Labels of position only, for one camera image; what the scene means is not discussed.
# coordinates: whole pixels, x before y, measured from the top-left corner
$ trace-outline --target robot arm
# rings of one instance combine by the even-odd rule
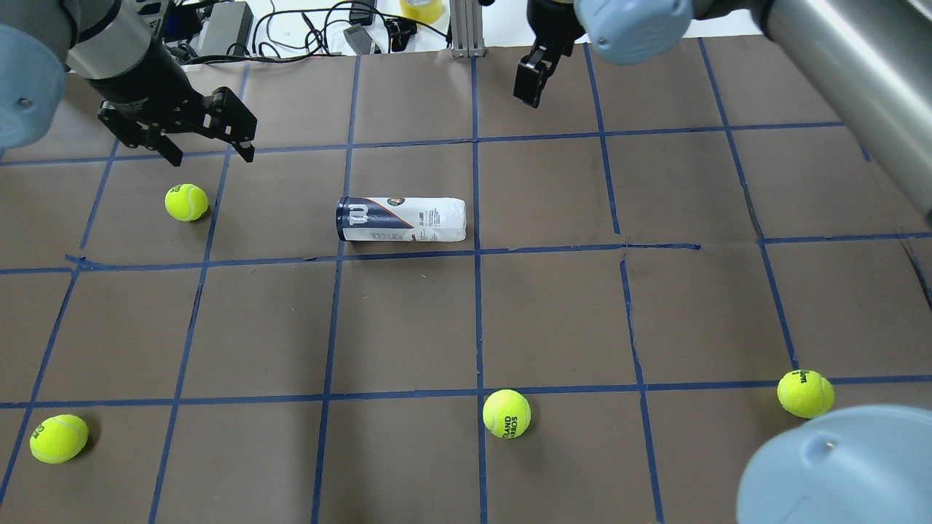
[[[514,96],[537,107],[573,41],[605,61],[644,62],[692,19],[749,9],[932,227],[932,0],[528,0],[537,40]]]
[[[255,116],[229,88],[194,90],[129,1],[4,0],[0,49],[0,148],[46,133],[67,63],[103,96],[98,118],[125,146],[178,166],[183,153],[167,134],[196,132],[253,159]]]

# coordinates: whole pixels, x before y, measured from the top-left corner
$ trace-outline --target black electronic device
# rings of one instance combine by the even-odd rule
[[[418,33],[418,25],[410,20],[386,20],[385,29],[389,32],[393,53],[404,51],[411,37]]]
[[[351,25],[343,30],[343,35],[347,38],[347,44],[356,51],[358,55],[378,55],[382,48],[369,36],[365,28],[358,23]]]
[[[372,25],[372,20],[375,17],[373,10],[375,8],[376,0],[356,0],[349,12],[349,23]]]

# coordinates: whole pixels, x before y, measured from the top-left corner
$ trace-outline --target tennis ball can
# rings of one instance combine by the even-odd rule
[[[344,197],[336,204],[342,241],[458,242],[466,239],[460,199]]]

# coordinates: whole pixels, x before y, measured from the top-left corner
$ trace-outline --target tape roll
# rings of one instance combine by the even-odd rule
[[[441,0],[399,0],[402,7],[402,16],[424,23],[434,23],[444,14],[444,3]]]

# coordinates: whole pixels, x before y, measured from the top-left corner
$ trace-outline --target yellow tennis ball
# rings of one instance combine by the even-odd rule
[[[482,422],[498,438],[515,438],[530,424],[530,404],[521,393],[498,390],[482,406]]]
[[[790,371],[776,386],[780,405],[797,417],[812,419],[829,411],[835,390],[825,377],[810,369]]]
[[[39,461],[70,461],[88,443],[88,425],[75,415],[45,419],[29,437],[29,450]]]
[[[182,222],[191,222],[207,213],[207,194],[194,184],[179,184],[165,193],[165,211]]]

